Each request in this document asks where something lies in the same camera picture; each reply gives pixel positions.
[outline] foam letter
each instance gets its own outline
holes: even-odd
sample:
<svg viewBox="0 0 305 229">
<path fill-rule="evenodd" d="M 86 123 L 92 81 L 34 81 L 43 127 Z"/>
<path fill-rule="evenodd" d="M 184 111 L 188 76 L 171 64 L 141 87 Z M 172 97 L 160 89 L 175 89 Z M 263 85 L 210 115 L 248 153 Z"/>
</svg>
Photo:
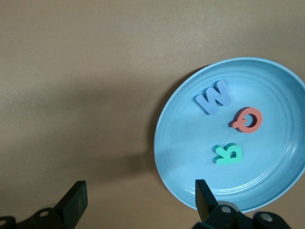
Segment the foam letter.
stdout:
<svg viewBox="0 0 305 229">
<path fill-rule="evenodd" d="M 252 115 L 253 117 L 253 122 L 249 126 L 245 126 L 245 123 L 247 122 L 245 119 L 246 115 Z M 262 122 L 263 116 L 259 110 L 253 107 L 244 107 L 236 114 L 234 120 L 230 122 L 230 126 L 249 134 L 258 130 Z"/>
<path fill-rule="evenodd" d="M 220 105 L 228 106 L 231 103 L 230 96 L 223 80 L 217 81 L 215 88 L 210 87 L 206 89 L 204 95 L 197 95 L 195 101 L 208 113 L 208 115 L 215 115 L 218 111 L 218 102 Z"/>
<path fill-rule="evenodd" d="M 237 163 L 243 159 L 242 149 L 234 143 L 229 143 L 224 148 L 215 145 L 214 151 L 219 155 L 214 158 L 215 163 L 218 165 Z"/>
</svg>

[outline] red foam letter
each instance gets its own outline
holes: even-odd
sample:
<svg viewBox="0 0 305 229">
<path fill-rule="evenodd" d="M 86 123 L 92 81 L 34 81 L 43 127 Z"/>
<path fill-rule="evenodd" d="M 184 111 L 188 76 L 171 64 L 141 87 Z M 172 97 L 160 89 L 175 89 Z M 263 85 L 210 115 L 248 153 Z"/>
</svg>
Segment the red foam letter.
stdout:
<svg viewBox="0 0 305 229">
<path fill-rule="evenodd" d="M 246 115 L 253 116 L 253 122 L 249 126 L 245 126 L 247 120 L 245 119 Z M 244 107 L 243 109 L 239 110 L 236 114 L 233 121 L 230 122 L 230 126 L 233 128 L 237 128 L 241 132 L 244 133 L 253 133 L 261 126 L 263 122 L 262 113 L 253 107 Z"/>
</svg>

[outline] blue plate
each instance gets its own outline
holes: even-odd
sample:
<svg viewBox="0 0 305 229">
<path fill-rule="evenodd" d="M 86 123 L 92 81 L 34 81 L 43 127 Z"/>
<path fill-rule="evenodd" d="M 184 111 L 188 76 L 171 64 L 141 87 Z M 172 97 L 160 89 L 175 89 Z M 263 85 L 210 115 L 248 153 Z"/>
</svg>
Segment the blue plate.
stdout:
<svg viewBox="0 0 305 229">
<path fill-rule="evenodd" d="M 231 104 L 218 104 L 218 112 L 208 115 L 194 97 L 219 80 Z M 259 129 L 250 134 L 229 126 L 244 107 L 263 115 Z M 209 65 L 188 78 L 161 113 L 154 139 L 160 177 L 193 209 L 196 179 L 205 179 L 218 201 L 233 202 L 242 212 L 267 205 L 304 172 L 304 114 L 305 85 L 282 65 L 252 57 Z M 229 143 L 240 146 L 242 161 L 216 164 L 213 147 Z"/>
</svg>

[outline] blue foam letter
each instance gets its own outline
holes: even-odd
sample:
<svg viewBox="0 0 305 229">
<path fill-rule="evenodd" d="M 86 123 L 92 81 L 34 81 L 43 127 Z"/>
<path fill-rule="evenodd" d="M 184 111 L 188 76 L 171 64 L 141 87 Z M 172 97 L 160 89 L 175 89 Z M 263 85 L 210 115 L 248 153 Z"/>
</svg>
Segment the blue foam letter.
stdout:
<svg viewBox="0 0 305 229">
<path fill-rule="evenodd" d="M 215 115 L 218 111 L 216 101 L 223 106 L 231 104 L 231 99 L 223 80 L 217 81 L 215 88 L 206 89 L 205 96 L 200 94 L 195 97 L 195 101 L 208 113 Z"/>
</svg>

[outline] screw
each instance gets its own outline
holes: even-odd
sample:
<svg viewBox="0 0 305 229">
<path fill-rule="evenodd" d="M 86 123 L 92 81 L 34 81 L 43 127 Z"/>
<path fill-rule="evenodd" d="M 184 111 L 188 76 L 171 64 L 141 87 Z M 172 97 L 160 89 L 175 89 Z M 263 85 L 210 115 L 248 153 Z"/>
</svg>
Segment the screw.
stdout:
<svg viewBox="0 0 305 229">
<path fill-rule="evenodd" d="M 0 226 L 4 225 L 6 223 L 6 220 L 3 219 L 3 220 L 0 220 Z"/>
<path fill-rule="evenodd" d="M 223 211 L 224 213 L 231 213 L 231 209 L 228 206 L 222 206 L 221 207 L 221 211 Z"/>
<path fill-rule="evenodd" d="M 273 218 L 267 213 L 262 213 L 261 217 L 262 217 L 263 220 L 266 220 L 268 222 L 272 222 L 272 220 L 273 220 Z"/>
<path fill-rule="evenodd" d="M 46 215 L 48 215 L 48 211 L 42 211 L 40 214 L 39 214 L 39 216 L 40 217 L 44 217 L 44 216 L 46 216 Z"/>
</svg>

